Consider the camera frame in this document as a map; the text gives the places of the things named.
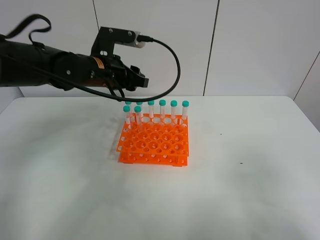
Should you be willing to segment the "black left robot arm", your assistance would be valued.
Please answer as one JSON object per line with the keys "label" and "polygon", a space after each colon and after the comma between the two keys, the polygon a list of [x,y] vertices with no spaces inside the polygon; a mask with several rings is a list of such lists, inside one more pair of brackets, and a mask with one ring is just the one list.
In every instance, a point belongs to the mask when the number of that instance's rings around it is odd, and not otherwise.
{"label": "black left robot arm", "polygon": [[118,58],[87,56],[32,44],[0,42],[0,85],[32,87],[51,85],[69,91],[73,86],[57,81],[67,79],[84,87],[106,87],[134,91],[146,88],[149,80],[135,66],[127,67]]}

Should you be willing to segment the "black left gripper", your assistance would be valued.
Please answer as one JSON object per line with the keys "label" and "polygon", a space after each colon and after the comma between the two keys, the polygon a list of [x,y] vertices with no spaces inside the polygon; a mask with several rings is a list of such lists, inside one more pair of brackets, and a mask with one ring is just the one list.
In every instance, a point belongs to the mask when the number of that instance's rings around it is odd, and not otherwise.
{"label": "black left gripper", "polygon": [[52,57],[52,73],[84,87],[126,89],[147,88],[149,79],[140,68],[125,66],[117,55],[83,55],[59,52]]}

